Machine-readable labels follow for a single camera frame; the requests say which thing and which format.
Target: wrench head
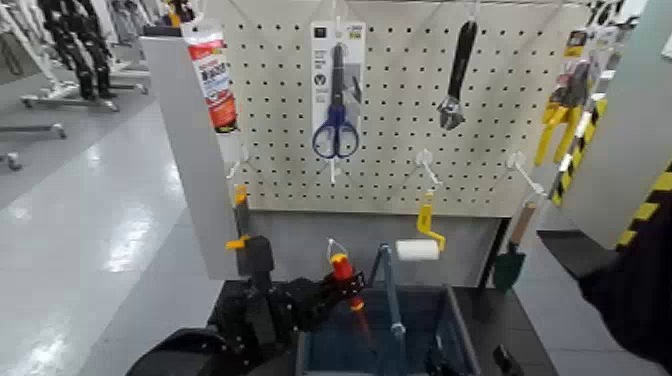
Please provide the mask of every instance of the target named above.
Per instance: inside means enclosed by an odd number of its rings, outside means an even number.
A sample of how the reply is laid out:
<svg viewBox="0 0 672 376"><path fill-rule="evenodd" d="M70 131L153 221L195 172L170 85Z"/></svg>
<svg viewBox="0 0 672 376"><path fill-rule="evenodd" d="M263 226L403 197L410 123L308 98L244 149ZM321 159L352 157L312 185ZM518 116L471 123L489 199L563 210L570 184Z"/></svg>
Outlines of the wrench head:
<svg viewBox="0 0 672 376"><path fill-rule="evenodd" d="M441 114L441 128L451 130L464 122L460 101L450 95L436 108Z"/></svg>

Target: scissors blade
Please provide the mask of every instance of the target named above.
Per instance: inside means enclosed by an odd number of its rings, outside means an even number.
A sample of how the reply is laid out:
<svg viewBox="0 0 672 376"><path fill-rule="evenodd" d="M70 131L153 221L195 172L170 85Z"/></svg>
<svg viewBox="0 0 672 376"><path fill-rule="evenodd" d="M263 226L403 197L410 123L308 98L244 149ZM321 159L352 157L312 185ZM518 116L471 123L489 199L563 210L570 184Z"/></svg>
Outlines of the scissors blade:
<svg viewBox="0 0 672 376"><path fill-rule="evenodd" d="M343 106L343 46L338 43L333 50L333 66L331 68L331 105Z"/></svg>

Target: wooden handle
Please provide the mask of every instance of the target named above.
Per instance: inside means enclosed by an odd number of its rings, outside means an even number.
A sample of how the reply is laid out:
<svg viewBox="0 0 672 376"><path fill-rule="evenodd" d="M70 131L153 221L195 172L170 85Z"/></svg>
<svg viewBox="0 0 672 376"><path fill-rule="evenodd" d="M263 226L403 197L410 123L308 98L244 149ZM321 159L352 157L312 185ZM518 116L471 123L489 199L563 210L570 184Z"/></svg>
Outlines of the wooden handle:
<svg viewBox="0 0 672 376"><path fill-rule="evenodd" d="M530 219L532 218L532 214L534 214L535 209L537 209L537 204L534 202L525 203L525 207L523 208L523 211L520 213L520 217L518 218L518 223L516 223L516 228L513 229L513 233L511 234L511 239L509 240L511 243L515 245L520 244L520 241L523 239L523 235L525 234L525 230L527 229L527 225L530 223Z"/></svg>

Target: gray floor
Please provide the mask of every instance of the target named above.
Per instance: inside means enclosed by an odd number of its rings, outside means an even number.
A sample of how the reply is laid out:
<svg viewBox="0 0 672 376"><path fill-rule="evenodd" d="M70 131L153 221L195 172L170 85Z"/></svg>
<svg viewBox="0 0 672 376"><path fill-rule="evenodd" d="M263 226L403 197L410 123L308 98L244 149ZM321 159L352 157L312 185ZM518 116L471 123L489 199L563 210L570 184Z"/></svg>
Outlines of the gray floor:
<svg viewBox="0 0 672 376"><path fill-rule="evenodd" d="M123 111L111 113L102 108L44 107L27 110L18 96L37 93L46 85L41 75L34 75L3 85L0 90L0 130L3 126L26 126L61 123L68 138L55 133L1 133L0 153L18 152L24 169L18 172L0 165L4 207L42 181L48 174L75 157L107 133L125 123L155 100L137 92L118 92L115 102Z"/></svg>
<svg viewBox="0 0 672 376"><path fill-rule="evenodd" d="M70 138L7 138L30 163L0 173L0 296L13 307L0 310L0 374L120 375L174 329L202 325L220 282L152 98L124 94L119 114L13 102L38 81L2 86L3 122L64 120ZM560 375L664 375L613 341L534 232L522 250L516 290Z"/></svg>

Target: caulk tube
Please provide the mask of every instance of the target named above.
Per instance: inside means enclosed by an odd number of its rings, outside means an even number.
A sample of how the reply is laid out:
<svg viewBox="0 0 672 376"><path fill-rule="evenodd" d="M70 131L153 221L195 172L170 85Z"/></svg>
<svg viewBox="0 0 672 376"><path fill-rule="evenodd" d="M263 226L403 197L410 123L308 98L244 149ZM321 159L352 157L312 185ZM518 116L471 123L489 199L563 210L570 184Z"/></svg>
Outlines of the caulk tube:
<svg viewBox="0 0 672 376"><path fill-rule="evenodd" d="M181 28L217 134L222 159L226 163L235 163L241 159L240 129L222 27L199 15L193 22L183 23Z"/></svg>

